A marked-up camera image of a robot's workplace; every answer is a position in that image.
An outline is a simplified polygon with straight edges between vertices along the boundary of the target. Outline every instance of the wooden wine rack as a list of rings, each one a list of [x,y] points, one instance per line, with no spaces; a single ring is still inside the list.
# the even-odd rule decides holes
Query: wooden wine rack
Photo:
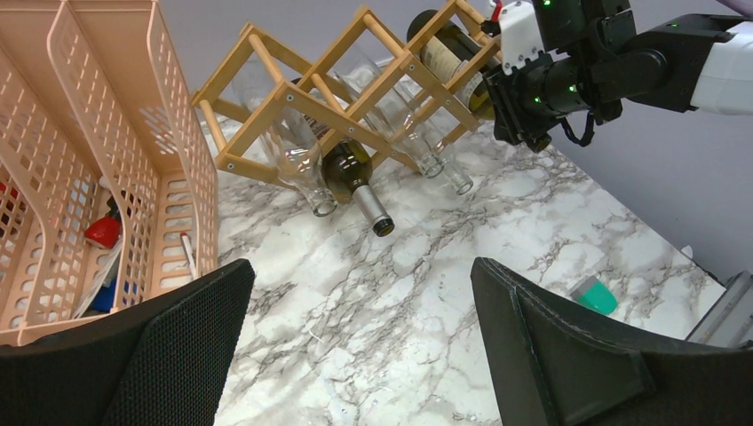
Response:
[[[471,37],[481,45],[481,50],[451,81],[442,84],[421,63],[417,54],[437,30],[454,16],[461,20]],[[192,100],[194,106],[202,110],[210,134],[217,144],[218,156],[215,163],[220,170],[290,188],[277,177],[277,169],[274,166],[254,162],[242,156],[259,135],[269,128],[284,107],[292,107],[330,127],[319,140],[322,154],[327,154],[344,135],[347,135],[376,151],[372,157],[375,168],[387,158],[393,158],[417,170],[417,166],[409,157],[391,147],[394,140],[404,136],[407,131],[405,128],[398,129],[392,140],[387,140],[372,129],[361,125],[359,121],[404,75],[408,75],[421,86],[419,93],[412,99],[412,105],[423,104],[416,112],[415,122],[426,121],[440,107],[447,109],[460,122],[445,135],[442,146],[438,147],[439,150],[454,143],[466,131],[476,130],[479,122],[453,93],[470,81],[489,59],[500,54],[498,39],[491,39],[481,32],[480,24],[483,20],[483,16],[465,0],[449,0],[426,26],[405,44],[363,5],[355,13],[351,24],[313,64],[261,28],[247,22],[233,49],[227,53],[210,79],[194,94]],[[373,34],[394,59],[357,99],[353,99],[345,87],[330,77],[328,72],[366,31]],[[222,99],[220,95],[254,52],[274,81],[274,88],[260,107],[253,114],[249,114],[244,107]],[[283,76],[278,61],[302,75],[297,84]],[[326,105],[310,94],[314,88],[327,101]],[[345,101],[348,107],[343,109],[337,98]],[[242,123],[241,128],[229,141],[219,126],[216,114]]]

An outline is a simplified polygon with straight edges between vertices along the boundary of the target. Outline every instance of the bottle label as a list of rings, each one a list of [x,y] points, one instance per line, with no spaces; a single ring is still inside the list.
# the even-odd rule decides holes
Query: bottle label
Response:
[[[460,60],[455,54],[448,49],[437,37],[432,37],[429,43],[421,50],[419,59],[428,67],[437,79],[443,83],[449,82],[466,63],[467,60]],[[471,105],[471,95],[476,87],[483,82],[480,73],[476,73],[471,80],[466,83],[455,96],[465,107]]]
[[[467,60],[461,62],[460,67],[458,67],[456,70],[456,74],[459,73],[467,63]],[[484,83],[484,77],[481,76],[481,73],[476,73],[471,77],[471,80],[469,80],[468,83],[465,84],[465,86],[461,87],[460,90],[457,91],[455,96],[457,96],[457,98],[460,99],[461,102],[463,102],[463,105],[469,107],[471,104],[471,95],[481,83]]]

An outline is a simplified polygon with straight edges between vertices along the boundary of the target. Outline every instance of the wine bottle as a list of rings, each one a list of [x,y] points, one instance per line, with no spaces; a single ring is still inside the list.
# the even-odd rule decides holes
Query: wine bottle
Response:
[[[410,41],[437,13],[428,10],[418,14],[408,27],[407,39]],[[418,58],[443,83],[449,82],[465,64],[481,50],[465,32],[452,22],[447,22],[437,31],[429,42],[421,48]],[[492,58],[481,67],[471,80],[456,92],[456,97],[480,120],[495,119],[494,106],[484,84],[482,72],[499,66]]]
[[[309,116],[306,120],[317,139],[321,139],[329,130],[329,126]],[[376,236],[385,237],[395,229],[395,223],[369,185],[373,172],[369,153],[352,138],[343,138],[321,162],[321,174],[329,190],[351,197]]]

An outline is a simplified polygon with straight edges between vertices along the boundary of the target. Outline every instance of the marble countertop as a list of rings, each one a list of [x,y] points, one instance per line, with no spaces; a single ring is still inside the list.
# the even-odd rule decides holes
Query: marble countertop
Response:
[[[217,425],[500,425],[476,256],[563,296],[594,274],[613,318],[676,338],[723,293],[554,148],[495,142],[489,125],[456,146],[475,183],[462,197],[377,170],[397,225],[381,239],[355,206],[319,219],[297,193],[220,173],[221,262],[246,257],[258,278]]]

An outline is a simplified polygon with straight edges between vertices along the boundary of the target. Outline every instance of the pink plastic basket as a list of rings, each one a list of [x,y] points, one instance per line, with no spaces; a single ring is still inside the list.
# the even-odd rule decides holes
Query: pink plastic basket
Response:
[[[113,188],[123,245],[113,308],[217,267],[217,172],[159,4],[0,4],[0,344],[70,319],[106,252],[83,231]],[[123,197],[125,191],[130,196]]]

